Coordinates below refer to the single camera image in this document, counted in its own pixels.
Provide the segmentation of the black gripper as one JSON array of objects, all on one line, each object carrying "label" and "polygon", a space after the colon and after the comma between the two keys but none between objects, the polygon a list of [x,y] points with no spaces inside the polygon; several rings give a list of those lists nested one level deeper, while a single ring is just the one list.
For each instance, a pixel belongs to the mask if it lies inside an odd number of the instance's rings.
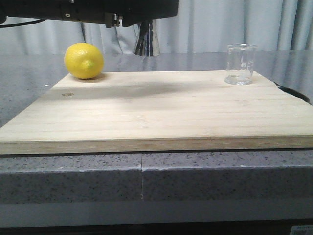
[{"label": "black gripper", "polygon": [[129,27],[146,20],[174,17],[178,0],[2,0],[0,22],[7,17],[74,21]]}]

